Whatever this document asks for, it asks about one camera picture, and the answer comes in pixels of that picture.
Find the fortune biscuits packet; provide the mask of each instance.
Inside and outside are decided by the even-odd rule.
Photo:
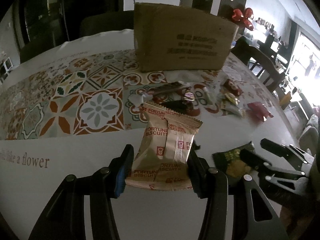
[[[202,122],[153,102],[142,110],[148,124],[126,184],[163,191],[191,188],[187,159]]]

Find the red balloon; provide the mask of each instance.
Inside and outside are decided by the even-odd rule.
[[[250,31],[253,31],[253,25],[252,23],[249,21],[248,18],[252,18],[253,17],[253,11],[251,8],[247,8],[244,10],[244,14],[242,13],[242,11],[240,9],[234,9],[233,10],[233,16],[232,16],[232,20],[235,23],[240,23],[243,24],[246,28],[248,28]]]

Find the floral tile pattern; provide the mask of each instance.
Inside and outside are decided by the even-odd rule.
[[[77,71],[63,76],[57,85],[54,98],[65,97],[73,93],[79,93],[87,79],[87,71]]]
[[[74,134],[123,129],[122,88],[87,92],[81,95]]]
[[[40,124],[44,118],[44,112],[47,109],[48,101],[37,103],[30,107],[22,122],[22,129],[18,139],[37,139],[40,131]]]
[[[26,108],[21,108],[15,111],[8,125],[8,132],[5,138],[6,140],[16,140],[18,138],[18,134],[22,129],[22,122],[25,118],[26,111]]]
[[[130,95],[142,94],[150,88],[161,86],[162,84],[142,85],[142,86],[129,86],[124,87],[123,103],[124,103],[124,126],[126,130],[144,128],[147,123],[147,119],[140,110],[130,102],[128,97]],[[163,101],[175,100],[172,96],[165,95],[157,98],[155,101],[161,103]]]
[[[73,134],[79,100],[79,95],[71,95],[50,101],[41,123],[39,138]]]
[[[83,91],[90,92],[120,87],[122,87],[122,69],[108,65],[100,67],[89,74]]]
[[[210,105],[205,87],[224,93],[232,79],[242,90],[241,104],[255,101],[272,107],[274,99],[250,70],[232,54],[220,71],[174,70],[140,73],[134,50],[65,57],[6,90],[0,89],[0,140],[35,139],[143,128],[146,118],[128,99],[168,82],[189,82],[195,95],[189,115],[224,116],[220,103]],[[185,88],[153,98],[180,100]]]
[[[163,71],[137,73],[136,70],[124,71],[123,73],[123,86],[136,86],[167,83]]]

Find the tablecloth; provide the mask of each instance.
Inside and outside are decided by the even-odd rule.
[[[99,42],[106,44],[105,50]],[[211,86],[219,93],[226,76],[243,89],[242,104],[260,101],[274,118],[257,124],[248,117],[229,115],[219,104],[209,106],[203,88]],[[174,81],[192,85],[196,105],[190,115],[204,122],[195,137],[201,145],[198,154],[209,165],[214,165],[212,153],[251,140],[257,153],[265,155],[259,145],[264,137],[297,145],[276,100],[232,54],[221,71],[140,73],[131,31],[66,43],[18,67],[0,94],[0,210],[20,239],[28,238],[66,175],[91,175],[118,157],[127,143],[137,152],[146,119],[128,100],[129,95]],[[175,99],[180,99],[179,93],[157,100]],[[290,169],[276,156],[271,162]],[[154,193],[127,187],[113,205],[121,239],[150,234],[162,239],[164,233],[168,239],[194,239],[200,231],[205,200],[188,190]],[[88,213],[87,205],[86,225],[90,224]],[[91,239],[89,227],[86,229]]]

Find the chair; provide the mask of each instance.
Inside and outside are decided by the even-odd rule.
[[[51,33],[44,33],[30,41],[20,50],[20,63],[24,63],[39,54],[55,47]]]
[[[241,36],[236,45],[231,49],[232,54],[234,54],[239,60],[241,60],[245,65],[248,65],[249,60],[251,58],[250,53],[248,51],[249,41],[245,36]]]
[[[81,22],[80,37],[124,29],[133,29],[133,11],[107,12],[87,17]]]
[[[262,67],[262,69],[258,73],[257,77],[259,77],[263,71],[266,71],[269,74],[269,76],[266,78],[265,81],[263,81],[263,84],[266,85],[268,81],[272,79],[273,82],[266,87],[270,92],[273,92],[276,89],[276,87],[281,83],[281,81],[285,78],[285,73],[283,72],[279,74],[272,61],[257,48],[249,46],[247,48],[247,52],[252,58],[256,60],[256,62],[252,65],[250,70],[252,71],[255,68],[255,66],[259,64]]]

